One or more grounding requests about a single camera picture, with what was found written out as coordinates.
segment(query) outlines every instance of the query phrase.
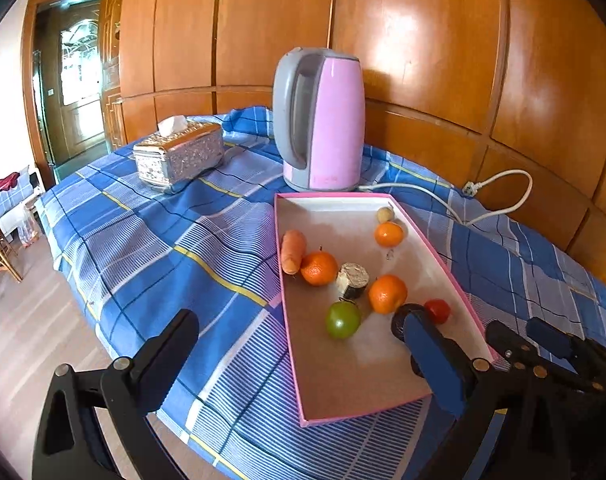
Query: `white wall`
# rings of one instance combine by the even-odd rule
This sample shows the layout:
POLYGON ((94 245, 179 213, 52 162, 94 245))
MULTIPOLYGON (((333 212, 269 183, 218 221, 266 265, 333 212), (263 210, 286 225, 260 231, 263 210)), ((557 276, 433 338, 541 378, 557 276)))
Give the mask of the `white wall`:
POLYGON ((22 97, 20 35, 27 0, 16 0, 0 23, 0 178, 34 162, 22 97))

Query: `blue plaid bedsheet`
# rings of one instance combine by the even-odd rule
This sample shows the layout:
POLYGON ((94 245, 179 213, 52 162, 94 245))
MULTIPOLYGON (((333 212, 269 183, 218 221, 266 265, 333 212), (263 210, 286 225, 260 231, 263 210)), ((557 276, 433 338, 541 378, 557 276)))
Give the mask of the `blue plaid bedsheet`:
MULTIPOLYGON (((174 196, 139 181, 131 145, 48 191, 38 210, 54 268, 113 358, 134 355, 180 308, 196 312, 198 344, 157 415, 228 476, 414 478, 452 423, 430 397, 299 427, 273 227, 274 194, 290 189, 272 114, 254 107, 206 119, 223 125, 225 163, 174 196)), ((425 168, 366 146, 362 183, 378 182, 427 187, 462 219, 485 212, 425 168)), ((485 324, 499 319, 524 335, 538 316, 606 344, 606 287, 537 232, 506 216, 463 227, 422 192, 389 191, 485 324)))

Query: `green tomato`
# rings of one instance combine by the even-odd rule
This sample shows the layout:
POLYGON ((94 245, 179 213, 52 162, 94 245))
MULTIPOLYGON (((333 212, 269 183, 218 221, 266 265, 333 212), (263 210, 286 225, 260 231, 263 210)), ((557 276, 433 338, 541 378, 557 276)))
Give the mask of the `green tomato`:
POLYGON ((327 312, 327 332, 334 339, 346 339, 358 330, 360 312, 351 301, 337 301, 327 312))

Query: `tissue box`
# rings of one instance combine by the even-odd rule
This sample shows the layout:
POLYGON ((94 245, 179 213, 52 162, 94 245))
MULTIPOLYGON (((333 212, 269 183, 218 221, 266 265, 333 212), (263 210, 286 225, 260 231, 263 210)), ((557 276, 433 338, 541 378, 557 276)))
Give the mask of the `tissue box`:
POLYGON ((151 134, 133 152, 139 178, 171 194, 218 165, 223 157, 223 133, 220 124, 188 121, 185 130, 169 136, 151 134))

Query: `cardboard tray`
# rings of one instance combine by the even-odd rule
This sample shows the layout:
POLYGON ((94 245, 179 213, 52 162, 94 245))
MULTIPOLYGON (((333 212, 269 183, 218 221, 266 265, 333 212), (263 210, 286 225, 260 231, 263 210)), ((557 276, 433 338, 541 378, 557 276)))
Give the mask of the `cardboard tray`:
MULTIPOLYGON (((414 222, 388 194, 287 193, 275 197, 278 251, 283 234, 298 229, 307 238, 307 251, 331 253, 338 264, 364 266, 370 283, 382 274, 395 274, 408 289, 407 303, 433 298, 452 308, 439 326, 470 358, 493 361, 484 329, 458 283, 414 222), (406 237, 393 250, 374 240, 376 212, 394 210, 406 237)), ((298 399, 300 425, 310 426, 368 415, 420 399, 431 393, 427 382, 410 366, 407 347, 390 331, 392 314, 372 312, 367 291, 356 300, 363 321, 345 340, 334 340, 325 329, 327 309, 337 301, 334 284, 314 287, 298 274, 280 272, 289 355, 298 399)))

